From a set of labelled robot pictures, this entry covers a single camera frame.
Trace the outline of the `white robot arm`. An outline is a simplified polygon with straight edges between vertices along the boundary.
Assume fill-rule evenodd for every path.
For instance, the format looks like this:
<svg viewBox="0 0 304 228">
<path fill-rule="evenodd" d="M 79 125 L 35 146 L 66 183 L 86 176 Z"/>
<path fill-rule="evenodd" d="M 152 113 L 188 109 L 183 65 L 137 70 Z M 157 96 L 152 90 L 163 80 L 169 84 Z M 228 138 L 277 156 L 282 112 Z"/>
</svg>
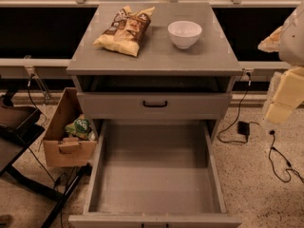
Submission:
<svg viewBox="0 0 304 228">
<path fill-rule="evenodd" d="M 304 2 L 257 48 L 277 52 L 279 59 L 290 66 L 280 76 L 264 117 L 268 123 L 283 124 L 304 102 Z"/>
</svg>

